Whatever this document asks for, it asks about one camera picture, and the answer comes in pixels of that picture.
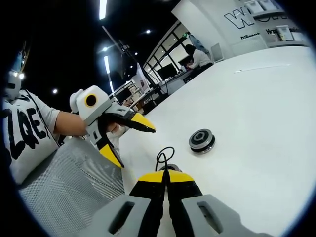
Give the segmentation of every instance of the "gray gripper housing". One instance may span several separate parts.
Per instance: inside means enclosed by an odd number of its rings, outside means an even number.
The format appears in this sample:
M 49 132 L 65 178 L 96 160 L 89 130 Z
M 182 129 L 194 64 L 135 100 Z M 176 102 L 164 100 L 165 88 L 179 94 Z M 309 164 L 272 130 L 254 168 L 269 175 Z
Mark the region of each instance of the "gray gripper housing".
M 122 195 L 95 213 L 80 237 L 137 237 L 150 199 Z M 240 216 L 212 195 L 182 200 L 195 237 L 272 237 L 257 234 L 241 224 Z
M 182 203 L 195 237 L 272 237 L 247 229 L 237 212 L 212 195 L 186 198 Z

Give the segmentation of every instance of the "white tabletop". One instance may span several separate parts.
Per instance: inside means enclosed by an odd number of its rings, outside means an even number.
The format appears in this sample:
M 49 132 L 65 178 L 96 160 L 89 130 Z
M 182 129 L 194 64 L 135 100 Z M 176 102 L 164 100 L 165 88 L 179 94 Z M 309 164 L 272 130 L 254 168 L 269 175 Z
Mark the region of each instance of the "white tabletop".
M 154 171 L 162 148 L 173 146 L 169 163 L 190 174 L 203 194 L 238 212 L 252 231 L 280 236 L 316 184 L 315 66 L 307 47 L 266 49 L 215 64 L 147 115 L 155 134 L 131 129 L 122 136 L 126 192 Z M 202 128 L 213 132 L 216 144 L 195 155 L 189 137 Z

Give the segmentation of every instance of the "dark ceiling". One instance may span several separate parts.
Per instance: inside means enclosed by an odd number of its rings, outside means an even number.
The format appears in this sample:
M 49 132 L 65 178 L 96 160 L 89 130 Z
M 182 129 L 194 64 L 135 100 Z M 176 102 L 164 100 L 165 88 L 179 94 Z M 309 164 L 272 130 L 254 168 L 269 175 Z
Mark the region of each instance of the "dark ceiling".
M 105 26 L 115 40 L 138 52 L 136 59 L 141 65 L 163 35 L 175 23 L 171 11 L 179 0 L 108 0 L 107 17 L 99 17 L 99 0 L 52 1 L 34 26 L 30 27 L 31 50 L 25 65 L 23 86 L 36 94 L 48 105 L 69 111 L 69 97 L 80 88 L 98 85 L 110 93 L 102 53 L 104 46 L 112 42 L 102 29 Z M 111 47 L 110 68 L 120 65 L 126 71 L 123 78 L 119 70 L 111 71 L 114 87 L 135 74 L 135 64 L 126 55 L 121 57 Z

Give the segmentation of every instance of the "person in background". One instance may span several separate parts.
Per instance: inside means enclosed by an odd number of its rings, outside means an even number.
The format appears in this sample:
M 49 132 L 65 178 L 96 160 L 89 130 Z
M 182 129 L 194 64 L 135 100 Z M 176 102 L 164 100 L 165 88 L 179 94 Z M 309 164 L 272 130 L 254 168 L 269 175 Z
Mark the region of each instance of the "person in background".
M 196 69 L 200 67 L 199 71 L 203 72 L 213 65 L 209 57 L 204 52 L 195 48 L 193 45 L 186 45 L 185 51 L 188 55 L 193 57 L 193 63 L 187 64 L 188 68 Z

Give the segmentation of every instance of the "person's arm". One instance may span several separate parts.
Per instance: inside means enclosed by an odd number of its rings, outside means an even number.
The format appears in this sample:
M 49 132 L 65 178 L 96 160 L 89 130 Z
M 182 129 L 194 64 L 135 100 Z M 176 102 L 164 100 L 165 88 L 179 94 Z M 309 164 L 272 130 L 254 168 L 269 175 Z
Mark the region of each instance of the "person's arm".
M 84 136 L 86 125 L 79 115 L 61 111 L 56 119 L 55 134 L 65 136 Z
M 54 134 L 65 136 L 83 136 L 86 125 L 79 115 L 63 112 L 46 105 L 36 95 L 31 94 L 37 104 L 48 129 Z
M 200 54 L 195 52 L 193 54 L 193 63 L 191 65 L 188 65 L 188 67 L 191 69 L 197 68 L 199 66 L 200 60 L 201 60 Z

